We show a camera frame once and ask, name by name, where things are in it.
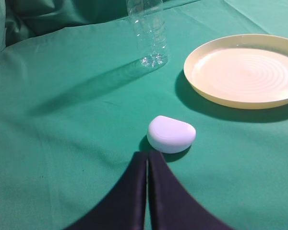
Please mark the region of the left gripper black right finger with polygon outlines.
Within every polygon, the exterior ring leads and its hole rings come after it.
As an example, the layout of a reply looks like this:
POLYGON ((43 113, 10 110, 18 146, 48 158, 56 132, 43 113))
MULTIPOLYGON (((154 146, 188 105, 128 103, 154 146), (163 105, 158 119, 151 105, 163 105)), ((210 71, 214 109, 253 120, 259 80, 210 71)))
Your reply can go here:
POLYGON ((232 229, 188 193, 158 151, 148 154, 148 200, 153 230, 232 229))

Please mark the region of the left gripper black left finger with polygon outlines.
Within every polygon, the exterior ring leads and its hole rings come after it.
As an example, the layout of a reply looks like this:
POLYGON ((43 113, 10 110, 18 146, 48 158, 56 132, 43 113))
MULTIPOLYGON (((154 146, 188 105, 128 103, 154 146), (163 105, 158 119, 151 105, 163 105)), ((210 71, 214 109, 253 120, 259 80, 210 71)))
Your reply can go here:
POLYGON ((146 208, 147 153, 135 152, 109 193, 68 230, 142 230, 146 208))

